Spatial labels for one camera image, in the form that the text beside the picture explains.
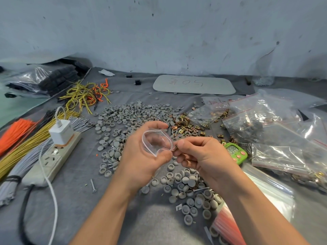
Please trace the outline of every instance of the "metal screw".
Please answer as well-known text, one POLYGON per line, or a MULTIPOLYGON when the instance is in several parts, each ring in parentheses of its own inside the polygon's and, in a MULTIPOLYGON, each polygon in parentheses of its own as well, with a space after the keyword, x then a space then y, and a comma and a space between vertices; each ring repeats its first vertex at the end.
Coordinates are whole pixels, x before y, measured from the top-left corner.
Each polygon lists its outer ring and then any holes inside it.
POLYGON ((91 184, 92 184, 93 192, 96 192, 92 179, 91 179, 91 184))

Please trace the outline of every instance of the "table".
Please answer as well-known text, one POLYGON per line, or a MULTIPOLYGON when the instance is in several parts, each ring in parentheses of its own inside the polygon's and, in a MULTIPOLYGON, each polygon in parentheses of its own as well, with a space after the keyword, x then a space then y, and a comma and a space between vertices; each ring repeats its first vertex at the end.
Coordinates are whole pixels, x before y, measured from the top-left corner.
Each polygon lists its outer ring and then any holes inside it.
MULTIPOLYGON (((84 81, 104 82, 106 77, 99 74, 98 70, 101 69, 93 68, 84 81)), ((109 88, 120 91, 120 93, 115 92, 109 96, 110 101, 115 105, 140 99, 145 104, 169 103, 172 107, 182 105, 185 110, 190 111, 194 101, 200 103, 202 96, 209 96, 156 92, 152 85, 159 74, 112 72, 116 76, 108 78, 109 88), (125 77, 125 75, 131 74, 133 78, 125 77), (136 86, 134 80, 141 80, 142 84, 136 86)), ((224 75, 216 77, 231 80, 237 90, 236 94, 254 93, 253 86, 246 85, 244 77, 224 75)), ((289 88, 326 98, 327 83, 278 78, 273 87, 289 88)), ((28 117, 37 120, 46 110, 57 106, 56 99, 51 99, 30 111, 28 117)), ((96 111, 101 112, 106 106, 105 102, 99 103, 96 111)), ((82 114, 91 121, 97 120, 96 117, 88 116, 85 109, 82 114)), ((105 178, 98 173, 101 157, 96 157, 98 153, 96 136, 93 128, 83 133, 82 140, 53 181, 59 207, 54 245, 67 244, 73 238, 110 183, 110 178, 105 178), (97 189, 96 193, 92 193, 91 178, 97 189)), ((161 168, 158 179, 167 173, 166 167, 167 165, 164 165, 161 168)), ((292 224, 311 244, 325 244, 327 240, 327 196, 297 185, 295 182, 286 183, 295 189, 296 210, 292 224)), ((24 186, 21 185, 18 187, 16 199, 9 206, 0 208, 0 241, 2 245, 21 244, 18 238, 17 221, 24 195, 24 186)), ((157 187, 150 186, 150 192, 147 195, 137 195, 126 212, 118 244, 211 244, 203 227, 209 228, 214 218, 205 221, 198 215, 194 219, 196 224, 186 226, 183 222, 184 215, 175 210, 175 206, 182 201, 172 205, 169 203, 168 197, 169 195, 164 193, 161 184, 157 187)), ((51 235, 53 219, 54 206, 49 189, 34 189, 25 215, 26 231, 31 241, 40 245, 47 244, 51 235)), ((214 239, 214 244, 218 244, 218 239, 214 239)))

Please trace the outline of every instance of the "electrical outlet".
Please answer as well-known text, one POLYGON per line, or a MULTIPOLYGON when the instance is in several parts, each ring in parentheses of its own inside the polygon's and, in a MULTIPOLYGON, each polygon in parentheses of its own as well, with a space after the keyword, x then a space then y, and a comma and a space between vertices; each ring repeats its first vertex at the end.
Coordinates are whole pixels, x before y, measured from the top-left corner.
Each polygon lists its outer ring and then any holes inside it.
MULTIPOLYGON (((81 133, 74 132, 73 138, 71 138, 65 147, 54 144, 44 153, 41 162, 44 172, 50 182, 55 178, 80 139, 81 133)), ((35 186, 48 185, 43 176, 39 162, 35 163, 31 170, 23 177, 22 183, 24 185, 34 184, 35 186)))

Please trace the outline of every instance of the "right hand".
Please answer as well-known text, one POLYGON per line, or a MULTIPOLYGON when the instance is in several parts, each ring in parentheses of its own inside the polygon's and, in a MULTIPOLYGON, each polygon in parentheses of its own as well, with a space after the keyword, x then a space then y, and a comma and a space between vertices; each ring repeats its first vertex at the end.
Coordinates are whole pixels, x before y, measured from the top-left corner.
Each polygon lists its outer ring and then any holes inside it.
POLYGON ((178 140, 177 148, 173 152, 177 162, 199 171, 217 193, 234 172, 241 170, 225 147, 212 137, 189 136, 178 140))

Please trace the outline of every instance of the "bundle of orange wires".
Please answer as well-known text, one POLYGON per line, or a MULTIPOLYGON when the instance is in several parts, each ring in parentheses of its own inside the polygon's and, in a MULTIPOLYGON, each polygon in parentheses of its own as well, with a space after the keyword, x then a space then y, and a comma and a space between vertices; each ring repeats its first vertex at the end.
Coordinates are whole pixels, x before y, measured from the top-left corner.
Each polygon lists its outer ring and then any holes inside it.
POLYGON ((26 119, 19 119, 14 122, 0 138, 0 156, 27 133, 34 124, 34 122, 26 119))

